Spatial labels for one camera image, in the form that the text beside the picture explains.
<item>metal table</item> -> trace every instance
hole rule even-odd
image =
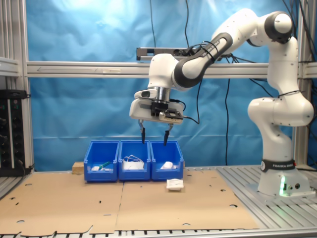
[[[104,238],[104,237],[317,237],[317,198],[298,199],[272,203],[265,206],[247,189],[246,185],[258,183],[259,166],[188,167],[189,171],[216,170],[231,187],[257,222],[257,230],[172,230],[172,231],[117,231],[114,234],[54,234],[41,238]],[[317,173],[302,171],[311,181]],[[0,197],[9,191],[19,178],[0,178]],[[19,234],[0,238],[19,238]]]

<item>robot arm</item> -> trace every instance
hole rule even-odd
[[[143,140],[144,120],[170,124],[165,132],[165,142],[173,124],[183,122],[182,105],[169,101],[171,89],[188,91],[199,84],[211,64],[245,41],[254,46],[265,45],[272,40],[285,43],[290,38],[291,29],[291,19],[284,12],[259,18],[250,9],[242,9],[221,24],[211,41],[193,56],[180,61],[170,54],[154,56],[150,64],[148,89],[134,95],[130,108],[130,117],[139,120]]]
[[[268,197],[278,199],[278,196],[315,196],[308,179],[295,168],[291,139],[280,129],[281,125],[307,125],[314,116],[313,106],[298,88],[298,46],[297,40],[291,37],[291,29],[291,18],[285,12],[257,17],[251,10],[242,9],[228,18],[211,41],[193,56],[180,61],[169,54],[154,56],[148,89],[135,94],[130,109],[131,118],[139,119],[143,140],[143,120],[169,123],[165,144],[173,124],[182,123],[182,105],[169,101],[172,88],[187,91],[194,87],[203,79],[207,67],[245,41],[252,46],[267,45],[270,55],[267,81],[280,95],[254,99],[248,107],[249,117],[258,126],[263,139],[258,191],[266,200]]]

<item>blue bin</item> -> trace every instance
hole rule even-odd
[[[117,181],[118,179],[118,152],[120,141],[92,141],[84,160],[84,175],[87,182]],[[106,162],[106,169],[112,171],[91,171],[93,166],[100,166]]]
[[[184,158],[177,141],[151,141],[152,179],[162,181],[167,179],[182,179]],[[165,162],[172,162],[176,169],[161,170]]]
[[[124,170],[123,159],[126,156],[134,155],[144,162],[143,170]],[[150,143],[142,141],[123,140],[120,144],[118,161],[119,180],[150,180],[151,178],[151,156]]]

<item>blue curtain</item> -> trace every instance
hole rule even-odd
[[[185,0],[153,0],[157,47],[186,47]],[[210,40],[216,28],[242,8],[258,16],[286,10],[276,0],[189,0],[189,44]],[[29,60],[136,62],[137,47],[153,47],[149,0],[27,0]],[[244,43],[234,55],[268,61],[267,47]],[[186,166],[224,165],[227,79],[204,79],[199,97],[201,124],[184,121],[171,131]],[[70,170],[83,161],[91,140],[140,140],[129,117],[135,92],[146,79],[30,78],[35,168]],[[267,83],[261,83],[277,95]],[[197,87],[173,91],[184,101],[186,115],[196,118]],[[259,164],[262,138],[249,119],[248,104],[265,91],[248,79],[232,79],[228,95],[230,165]],[[146,123],[147,139],[162,140],[166,125]],[[291,135],[291,128],[285,132]]]

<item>metal rail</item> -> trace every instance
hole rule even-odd
[[[267,63],[216,63],[204,78],[266,78]],[[123,62],[27,62],[28,77],[148,78],[149,63]]]

